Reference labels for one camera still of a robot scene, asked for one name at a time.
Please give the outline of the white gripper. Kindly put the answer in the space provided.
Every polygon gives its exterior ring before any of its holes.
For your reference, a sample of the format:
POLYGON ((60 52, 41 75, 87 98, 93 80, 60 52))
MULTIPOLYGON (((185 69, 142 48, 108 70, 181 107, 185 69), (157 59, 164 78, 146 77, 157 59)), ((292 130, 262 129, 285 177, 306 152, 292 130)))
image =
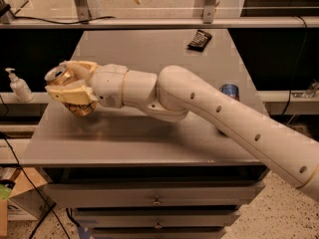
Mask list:
POLYGON ((107 64, 99 67, 91 61, 64 61, 62 65, 71 69, 79 79, 87 83, 91 80, 92 89, 84 85, 73 89, 47 86, 46 91, 52 99, 74 105, 88 105, 98 101, 101 106, 114 109, 123 106, 123 83, 129 71, 126 66, 107 64))

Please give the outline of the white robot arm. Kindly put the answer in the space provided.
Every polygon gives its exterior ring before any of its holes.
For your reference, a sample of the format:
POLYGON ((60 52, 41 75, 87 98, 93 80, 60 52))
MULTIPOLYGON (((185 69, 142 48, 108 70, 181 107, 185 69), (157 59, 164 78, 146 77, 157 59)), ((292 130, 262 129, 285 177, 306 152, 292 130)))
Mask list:
POLYGON ((46 76, 49 96, 73 114, 133 107, 166 121, 190 112, 209 121, 291 186, 319 201, 319 142, 222 93, 180 66, 159 74, 66 61, 46 76))

